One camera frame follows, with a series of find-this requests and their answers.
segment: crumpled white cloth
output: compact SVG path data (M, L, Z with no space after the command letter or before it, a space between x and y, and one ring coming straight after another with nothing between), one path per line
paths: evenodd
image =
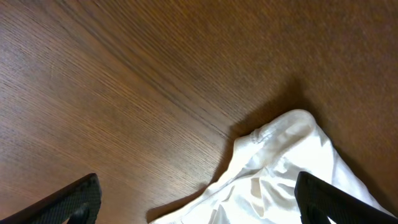
M301 223L294 196L300 171L390 214L352 173L313 116L293 110L235 140L232 160L220 179L152 224Z

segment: white garment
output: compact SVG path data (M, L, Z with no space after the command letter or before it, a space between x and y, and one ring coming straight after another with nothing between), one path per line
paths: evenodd
M293 110L235 140L228 170L186 206L151 224L301 223L294 187L307 171L383 209L307 111Z

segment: wooden floor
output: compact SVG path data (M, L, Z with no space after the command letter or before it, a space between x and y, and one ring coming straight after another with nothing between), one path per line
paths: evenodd
M0 1L0 218L90 172L146 223L309 110L398 215L398 1Z

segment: cloth fold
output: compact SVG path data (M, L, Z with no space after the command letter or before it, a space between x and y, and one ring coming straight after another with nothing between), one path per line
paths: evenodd
M313 116L293 110L235 140L232 160L220 179L151 224L301 223L294 196L300 171L390 214L352 173Z

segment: wooden table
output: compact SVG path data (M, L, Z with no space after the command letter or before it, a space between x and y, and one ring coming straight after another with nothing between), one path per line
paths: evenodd
M398 1L0 1L0 218L90 172L146 223L309 110L398 215Z

